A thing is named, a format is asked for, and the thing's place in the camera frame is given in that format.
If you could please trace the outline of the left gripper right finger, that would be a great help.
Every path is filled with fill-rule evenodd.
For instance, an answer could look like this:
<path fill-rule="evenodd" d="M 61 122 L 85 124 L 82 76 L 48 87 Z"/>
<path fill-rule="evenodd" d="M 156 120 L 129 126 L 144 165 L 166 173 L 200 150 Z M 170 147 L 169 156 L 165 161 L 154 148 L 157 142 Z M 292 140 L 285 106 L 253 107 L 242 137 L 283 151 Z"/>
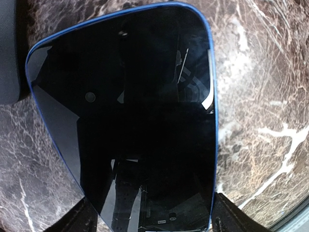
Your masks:
<path fill-rule="evenodd" d="M 217 192 L 214 195 L 211 223 L 214 232 L 270 232 Z"/>

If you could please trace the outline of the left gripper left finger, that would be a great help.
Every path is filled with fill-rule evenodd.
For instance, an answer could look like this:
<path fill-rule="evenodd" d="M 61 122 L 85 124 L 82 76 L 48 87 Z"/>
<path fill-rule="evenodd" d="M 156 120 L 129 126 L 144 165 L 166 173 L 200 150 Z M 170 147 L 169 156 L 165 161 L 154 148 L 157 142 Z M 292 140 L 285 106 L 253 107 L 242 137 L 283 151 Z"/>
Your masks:
<path fill-rule="evenodd" d="M 49 232 L 96 232 L 98 213 L 83 197 L 60 220 L 48 228 Z"/>

